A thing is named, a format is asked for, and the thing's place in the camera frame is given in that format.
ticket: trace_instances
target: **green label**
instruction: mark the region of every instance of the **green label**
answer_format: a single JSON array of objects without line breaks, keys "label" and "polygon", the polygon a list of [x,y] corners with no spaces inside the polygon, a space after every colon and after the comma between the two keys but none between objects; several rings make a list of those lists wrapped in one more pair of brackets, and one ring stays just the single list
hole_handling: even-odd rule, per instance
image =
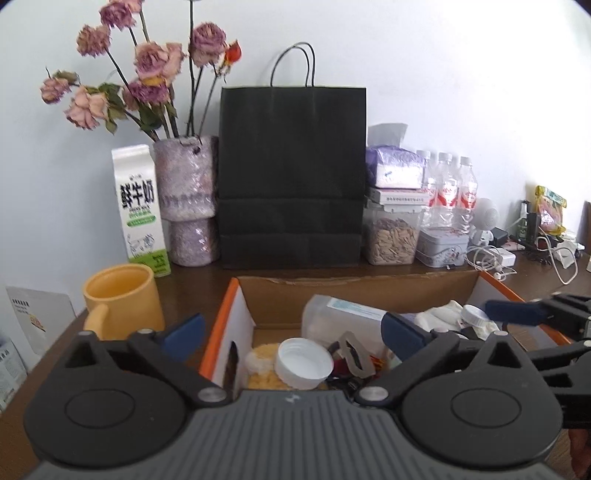
[{"label": "green label", "polygon": [[143,263],[149,266],[155,277],[163,277],[170,273],[170,262],[166,249],[158,250],[149,254],[140,255],[129,259],[129,263]]},{"label": "green label", "polygon": [[129,222],[127,222],[127,226],[147,225],[148,223],[154,223],[155,221],[156,217],[154,215],[150,215],[149,217],[130,220]]}]

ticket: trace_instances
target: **vase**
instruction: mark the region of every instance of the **vase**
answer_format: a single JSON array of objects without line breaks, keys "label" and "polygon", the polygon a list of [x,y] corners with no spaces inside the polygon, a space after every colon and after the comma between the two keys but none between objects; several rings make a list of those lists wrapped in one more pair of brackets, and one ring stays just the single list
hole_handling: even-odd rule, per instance
[{"label": "vase", "polygon": [[201,267],[219,258],[213,218],[170,223],[170,260],[183,267]]},{"label": "vase", "polygon": [[159,140],[154,152],[162,218],[186,222],[213,217],[217,137]]}]

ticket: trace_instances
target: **yellow mug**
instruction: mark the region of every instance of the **yellow mug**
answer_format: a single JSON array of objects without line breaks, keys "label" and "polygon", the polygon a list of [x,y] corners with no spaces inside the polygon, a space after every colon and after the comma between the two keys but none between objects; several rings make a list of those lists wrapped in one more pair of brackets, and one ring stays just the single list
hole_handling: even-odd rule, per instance
[{"label": "yellow mug", "polygon": [[164,330],[154,272],[142,264],[116,265],[84,284],[88,317],[84,330],[101,340],[125,340],[142,328]]}]

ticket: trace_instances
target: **bag handle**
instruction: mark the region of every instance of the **bag handle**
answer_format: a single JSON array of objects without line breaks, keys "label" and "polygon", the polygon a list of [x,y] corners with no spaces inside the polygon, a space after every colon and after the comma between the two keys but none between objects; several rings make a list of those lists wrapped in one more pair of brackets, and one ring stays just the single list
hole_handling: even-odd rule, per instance
[{"label": "bag handle", "polygon": [[273,77],[275,76],[275,71],[277,70],[277,66],[279,65],[279,62],[291,50],[301,50],[302,52],[304,52],[304,55],[306,56],[306,62],[308,64],[308,73],[306,74],[306,83],[304,85],[308,86],[308,78],[310,77],[310,58],[308,57],[307,52],[301,47],[302,45],[308,46],[310,48],[310,52],[312,53],[312,83],[311,83],[311,86],[312,87],[314,86],[314,81],[316,79],[316,52],[314,52],[314,48],[312,47],[312,45],[310,45],[306,41],[294,43],[291,47],[284,50],[283,53],[281,55],[279,55],[279,58],[277,59],[277,61],[275,62],[275,66],[273,67],[273,71],[271,72],[271,86],[273,86]]}]

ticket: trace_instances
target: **yellow package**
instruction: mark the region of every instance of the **yellow package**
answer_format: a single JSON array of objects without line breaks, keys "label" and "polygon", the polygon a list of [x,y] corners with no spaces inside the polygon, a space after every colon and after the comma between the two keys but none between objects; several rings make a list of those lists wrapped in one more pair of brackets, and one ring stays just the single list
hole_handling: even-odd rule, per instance
[{"label": "yellow package", "polygon": [[535,208],[540,214],[540,228],[549,235],[560,235],[566,228],[562,226],[562,209],[566,199],[547,187],[535,188]]}]

